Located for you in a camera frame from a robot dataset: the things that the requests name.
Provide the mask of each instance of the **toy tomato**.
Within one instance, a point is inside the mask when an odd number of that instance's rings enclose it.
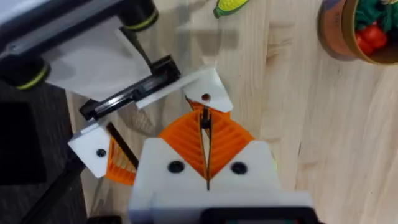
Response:
[[[358,44],[358,47],[362,50],[362,53],[366,55],[371,55],[374,52],[374,48],[368,44],[360,34],[355,34],[356,37],[356,44]]]
[[[374,48],[381,48],[387,43],[387,35],[384,34],[377,25],[369,25],[358,32],[361,34],[362,38]]]
[[[374,50],[387,44],[387,35],[380,30],[377,24],[371,24],[365,29],[357,30],[355,37],[358,47],[366,55],[372,54]]]

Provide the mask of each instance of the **green toy vegetable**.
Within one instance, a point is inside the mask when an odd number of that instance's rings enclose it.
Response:
[[[355,12],[355,30],[362,30],[378,21],[386,34],[398,29],[398,3],[389,0],[360,0]]]

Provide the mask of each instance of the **wood grain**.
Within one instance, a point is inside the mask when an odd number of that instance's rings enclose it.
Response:
[[[139,34],[151,59],[172,54],[183,73],[216,65],[232,118],[270,144],[285,190],[308,190],[325,223],[398,223],[395,67],[330,57],[317,37],[321,0],[253,0],[219,20],[215,1],[156,3],[159,22]],[[81,102],[69,102],[78,126]],[[159,131],[189,108],[178,91],[145,111]],[[139,152],[137,114],[131,106],[113,121]]]

